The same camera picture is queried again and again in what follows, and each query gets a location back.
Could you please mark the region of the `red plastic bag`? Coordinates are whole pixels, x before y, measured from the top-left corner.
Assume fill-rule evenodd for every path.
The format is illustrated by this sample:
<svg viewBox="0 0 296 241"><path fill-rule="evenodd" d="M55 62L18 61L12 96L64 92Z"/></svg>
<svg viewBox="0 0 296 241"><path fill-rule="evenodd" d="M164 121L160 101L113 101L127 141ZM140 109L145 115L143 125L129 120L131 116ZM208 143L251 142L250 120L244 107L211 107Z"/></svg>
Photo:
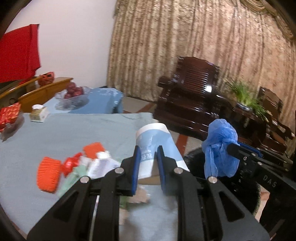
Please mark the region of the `red plastic bag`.
<svg viewBox="0 0 296 241"><path fill-rule="evenodd" d="M82 156L82 153L79 152L74 156L69 157L65 160L65 162L61 166L61 171L65 177L67 177L75 167L79 166L81 156Z"/></svg>

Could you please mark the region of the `green plastic bag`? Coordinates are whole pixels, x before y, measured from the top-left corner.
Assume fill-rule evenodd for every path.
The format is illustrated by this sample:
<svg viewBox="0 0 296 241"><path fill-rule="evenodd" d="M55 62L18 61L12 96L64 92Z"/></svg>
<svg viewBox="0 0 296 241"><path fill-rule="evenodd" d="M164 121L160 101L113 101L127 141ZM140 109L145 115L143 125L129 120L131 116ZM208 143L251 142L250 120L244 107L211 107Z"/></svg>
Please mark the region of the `green plastic bag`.
<svg viewBox="0 0 296 241"><path fill-rule="evenodd" d="M62 197L82 176L86 176L87 168L80 165L73 168L73 171L65 178L62 186L57 191L57 196Z"/></svg>

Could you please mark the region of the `red snack packet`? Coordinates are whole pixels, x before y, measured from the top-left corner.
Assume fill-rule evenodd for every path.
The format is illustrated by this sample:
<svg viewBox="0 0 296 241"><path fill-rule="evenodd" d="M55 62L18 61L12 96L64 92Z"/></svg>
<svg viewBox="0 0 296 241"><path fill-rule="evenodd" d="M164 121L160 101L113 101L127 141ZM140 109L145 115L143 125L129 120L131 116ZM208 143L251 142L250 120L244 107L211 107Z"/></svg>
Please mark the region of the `red snack packet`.
<svg viewBox="0 0 296 241"><path fill-rule="evenodd" d="M21 104L19 102L7 106L1 109L0 112L0 130L1 132L6 127L7 124L15 123L21 110Z"/></svg>

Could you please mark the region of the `white blue paper cup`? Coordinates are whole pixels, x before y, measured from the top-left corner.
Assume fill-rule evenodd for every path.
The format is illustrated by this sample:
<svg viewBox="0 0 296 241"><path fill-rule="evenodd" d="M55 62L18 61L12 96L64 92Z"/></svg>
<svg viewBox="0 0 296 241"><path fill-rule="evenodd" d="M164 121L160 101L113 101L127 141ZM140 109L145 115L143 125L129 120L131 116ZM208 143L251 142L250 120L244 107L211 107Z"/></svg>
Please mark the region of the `white blue paper cup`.
<svg viewBox="0 0 296 241"><path fill-rule="evenodd" d="M141 185L160 185L158 163L155 157L162 146L166 157L176 161L179 168L188 171L171 133L163 123L150 123L136 133L136 145L140 148L138 183Z"/></svg>

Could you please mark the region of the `orange foam fruit net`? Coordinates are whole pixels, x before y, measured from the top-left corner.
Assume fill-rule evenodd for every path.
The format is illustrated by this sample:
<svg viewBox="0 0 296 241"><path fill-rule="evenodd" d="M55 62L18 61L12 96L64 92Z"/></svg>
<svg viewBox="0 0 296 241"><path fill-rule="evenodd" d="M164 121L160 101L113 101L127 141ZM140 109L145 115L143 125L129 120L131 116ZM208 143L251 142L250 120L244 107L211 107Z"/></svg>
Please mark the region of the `orange foam fruit net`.
<svg viewBox="0 0 296 241"><path fill-rule="evenodd" d="M60 160L44 157L37 170L37 186L40 190L53 193L56 191L62 163Z"/></svg>

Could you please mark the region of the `white tissue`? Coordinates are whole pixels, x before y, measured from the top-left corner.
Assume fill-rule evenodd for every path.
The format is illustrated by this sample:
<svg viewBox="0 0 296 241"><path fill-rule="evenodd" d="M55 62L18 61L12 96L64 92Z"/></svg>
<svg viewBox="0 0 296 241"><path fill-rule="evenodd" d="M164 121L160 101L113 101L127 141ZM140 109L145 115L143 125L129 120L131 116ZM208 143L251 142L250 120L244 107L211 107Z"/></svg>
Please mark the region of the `white tissue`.
<svg viewBox="0 0 296 241"><path fill-rule="evenodd" d="M104 177L109 171L120 167L120 162L114 160L109 151L98 152L96 158L81 156L80 164L86 167L86 175L91 179Z"/></svg>

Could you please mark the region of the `red cloth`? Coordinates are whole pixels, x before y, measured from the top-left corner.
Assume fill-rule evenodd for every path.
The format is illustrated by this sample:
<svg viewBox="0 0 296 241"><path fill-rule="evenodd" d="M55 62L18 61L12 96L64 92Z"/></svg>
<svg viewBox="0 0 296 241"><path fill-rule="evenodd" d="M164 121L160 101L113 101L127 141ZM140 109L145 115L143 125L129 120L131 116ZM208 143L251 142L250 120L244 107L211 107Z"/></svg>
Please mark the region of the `red cloth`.
<svg viewBox="0 0 296 241"><path fill-rule="evenodd" d="M38 47L38 24L30 24L1 38L1 83L31 79L41 67Z"/></svg>

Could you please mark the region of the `black trash bin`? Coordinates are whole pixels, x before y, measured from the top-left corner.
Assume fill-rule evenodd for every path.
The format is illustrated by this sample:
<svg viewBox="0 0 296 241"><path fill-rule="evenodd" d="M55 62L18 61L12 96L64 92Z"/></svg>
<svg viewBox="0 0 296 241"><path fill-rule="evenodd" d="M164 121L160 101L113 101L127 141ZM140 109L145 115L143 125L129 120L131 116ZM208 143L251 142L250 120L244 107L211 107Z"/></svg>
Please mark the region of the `black trash bin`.
<svg viewBox="0 0 296 241"><path fill-rule="evenodd" d="M205 178L204 163L205 154L202 148L190 151L184 156L184 161L190 172L198 178ZM260 186L254 181L242 178L240 181L234 176L218 178L232 194L248 209L254 216L260 206Z"/></svg>

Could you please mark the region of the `grey-blue table cloth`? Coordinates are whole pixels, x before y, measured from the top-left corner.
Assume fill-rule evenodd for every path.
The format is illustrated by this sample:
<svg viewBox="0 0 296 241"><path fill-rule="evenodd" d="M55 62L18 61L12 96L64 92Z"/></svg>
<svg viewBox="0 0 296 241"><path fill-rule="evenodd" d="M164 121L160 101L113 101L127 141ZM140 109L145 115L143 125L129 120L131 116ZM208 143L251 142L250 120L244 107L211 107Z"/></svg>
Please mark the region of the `grey-blue table cloth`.
<svg viewBox="0 0 296 241"><path fill-rule="evenodd" d="M132 156L135 135L153 123L151 113L52 114L33 123L27 114L20 129L1 143L1 205L24 233L56 203L58 196L41 191L36 184L44 157L64 161L83 147L100 142L117 161ZM146 186L151 199L134 204L120 227L121 240L176 240L178 208L174 197L159 186Z"/></svg>

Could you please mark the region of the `tissue box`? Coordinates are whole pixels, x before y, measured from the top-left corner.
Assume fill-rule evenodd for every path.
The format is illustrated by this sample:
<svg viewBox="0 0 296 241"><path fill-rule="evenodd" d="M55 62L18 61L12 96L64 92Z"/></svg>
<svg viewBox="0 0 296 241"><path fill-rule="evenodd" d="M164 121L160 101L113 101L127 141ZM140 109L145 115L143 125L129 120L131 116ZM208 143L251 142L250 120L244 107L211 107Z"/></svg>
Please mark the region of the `tissue box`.
<svg viewBox="0 0 296 241"><path fill-rule="evenodd" d="M29 114L31 122L43 123L49 115L48 108L41 104L35 104L32 106L32 111Z"/></svg>

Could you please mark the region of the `blue plastic bag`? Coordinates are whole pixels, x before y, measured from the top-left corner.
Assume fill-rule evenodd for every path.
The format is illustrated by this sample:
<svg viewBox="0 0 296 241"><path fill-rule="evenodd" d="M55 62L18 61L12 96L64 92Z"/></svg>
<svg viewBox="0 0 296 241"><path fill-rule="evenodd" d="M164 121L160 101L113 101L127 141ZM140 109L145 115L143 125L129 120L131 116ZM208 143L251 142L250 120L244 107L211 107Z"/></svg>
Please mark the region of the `blue plastic bag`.
<svg viewBox="0 0 296 241"><path fill-rule="evenodd" d="M225 119L215 119L208 126L208 135L202 142L205 154L205 177L233 177L238 169L239 160L227 153L229 144L238 144L238 135Z"/></svg>

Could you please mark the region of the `small glass dish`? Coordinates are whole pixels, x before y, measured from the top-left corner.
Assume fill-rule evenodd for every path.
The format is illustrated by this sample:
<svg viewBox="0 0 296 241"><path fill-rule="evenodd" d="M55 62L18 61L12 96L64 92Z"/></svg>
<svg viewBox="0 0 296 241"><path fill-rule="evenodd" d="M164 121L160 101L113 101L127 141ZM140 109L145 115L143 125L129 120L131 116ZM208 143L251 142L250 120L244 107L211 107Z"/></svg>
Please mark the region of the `small glass dish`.
<svg viewBox="0 0 296 241"><path fill-rule="evenodd" d="M4 142L8 138L12 137L22 127L24 122L25 118L21 112L14 123L6 124L5 128L1 131L1 141Z"/></svg>

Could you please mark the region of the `red-brown bag on bench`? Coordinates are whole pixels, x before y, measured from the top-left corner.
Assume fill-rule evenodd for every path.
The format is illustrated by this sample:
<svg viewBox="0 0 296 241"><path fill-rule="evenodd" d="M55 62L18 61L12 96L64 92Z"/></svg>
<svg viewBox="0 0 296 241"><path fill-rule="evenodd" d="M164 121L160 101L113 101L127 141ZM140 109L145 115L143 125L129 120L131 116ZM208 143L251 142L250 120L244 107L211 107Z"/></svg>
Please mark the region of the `red-brown bag on bench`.
<svg viewBox="0 0 296 241"><path fill-rule="evenodd" d="M45 74L40 75L40 79L38 80L38 84L40 86L45 86L53 83L55 78L54 72L47 72Z"/></svg>

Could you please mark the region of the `beige patterned curtain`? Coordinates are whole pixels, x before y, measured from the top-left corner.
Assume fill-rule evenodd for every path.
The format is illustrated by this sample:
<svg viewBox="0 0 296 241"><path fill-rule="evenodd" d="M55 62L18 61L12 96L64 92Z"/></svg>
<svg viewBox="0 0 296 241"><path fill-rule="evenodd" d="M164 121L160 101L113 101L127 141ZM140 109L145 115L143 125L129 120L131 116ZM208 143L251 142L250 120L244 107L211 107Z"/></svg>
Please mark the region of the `beige patterned curtain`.
<svg viewBox="0 0 296 241"><path fill-rule="evenodd" d="M156 100L158 79L171 76L179 56L220 67L227 78L267 87L283 101L280 120L294 123L295 24L269 1L118 1L107 85Z"/></svg>

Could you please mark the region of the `wooden bench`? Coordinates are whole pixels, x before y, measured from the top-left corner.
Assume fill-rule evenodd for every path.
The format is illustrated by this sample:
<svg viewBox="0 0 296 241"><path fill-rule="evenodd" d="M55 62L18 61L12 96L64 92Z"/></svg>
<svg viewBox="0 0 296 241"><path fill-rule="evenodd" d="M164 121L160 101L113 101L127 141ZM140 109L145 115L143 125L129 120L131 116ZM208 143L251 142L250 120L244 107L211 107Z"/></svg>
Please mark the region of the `wooden bench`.
<svg viewBox="0 0 296 241"><path fill-rule="evenodd" d="M39 86L37 85L39 79L41 77L33 78L23 84L20 84L20 81L15 81L13 84L18 85L11 85L6 91L1 90L1 108L19 102L22 112L30 113L34 104L44 104L49 101L73 80L72 77L57 77L52 83Z"/></svg>

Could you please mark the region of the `glass fruit bowl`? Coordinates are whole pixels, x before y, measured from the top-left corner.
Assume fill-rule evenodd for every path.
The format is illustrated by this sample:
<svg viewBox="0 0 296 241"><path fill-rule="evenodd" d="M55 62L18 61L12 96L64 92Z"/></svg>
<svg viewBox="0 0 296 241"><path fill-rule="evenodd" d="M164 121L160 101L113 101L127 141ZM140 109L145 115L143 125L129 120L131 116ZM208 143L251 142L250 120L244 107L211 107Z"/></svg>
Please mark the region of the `glass fruit bowl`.
<svg viewBox="0 0 296 241"><path fill-rule="evenodd" d="M74 110L85 106L89 102L88 96L92 89L83 86L82 90L83 94L69 98L65 98L67 95L66 89L56 93L55 99L57 99L58 103L55 105L55 108L57 110Z"/></svg>

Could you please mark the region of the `dark red apples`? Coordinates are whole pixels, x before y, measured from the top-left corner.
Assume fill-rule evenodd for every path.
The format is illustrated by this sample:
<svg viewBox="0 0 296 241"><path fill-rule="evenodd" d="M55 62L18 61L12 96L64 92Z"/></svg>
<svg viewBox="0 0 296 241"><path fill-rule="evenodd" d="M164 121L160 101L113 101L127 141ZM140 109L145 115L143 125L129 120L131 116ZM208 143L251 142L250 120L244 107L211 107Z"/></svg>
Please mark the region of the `dark red apples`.
<svg viewBox="0 0 296 241"><path fill-rule="evenodd" d="M66 88L67 92L64 95L64 99L69 99L71 97L76 97L84 94L82 87L77 87L74 82L70 82Z"/></svg>

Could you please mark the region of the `green potted plant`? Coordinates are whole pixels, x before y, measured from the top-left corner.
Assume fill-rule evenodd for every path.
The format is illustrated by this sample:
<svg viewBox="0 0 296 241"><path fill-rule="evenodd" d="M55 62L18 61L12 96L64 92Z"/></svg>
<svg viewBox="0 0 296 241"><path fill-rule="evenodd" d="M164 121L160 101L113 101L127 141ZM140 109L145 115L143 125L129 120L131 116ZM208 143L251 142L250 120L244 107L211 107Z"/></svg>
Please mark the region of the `green potted plant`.
<svg viewBox="0 0 296 241"><path fill-rule="evenodd" d="M263 121L267 120L266 109L260 105L259 100L254 97L254 93L247 82L241 79L230 79L226 80L225 84L229 92L235 96L239 107L242 107L245 111L251 111Z"/></svg>

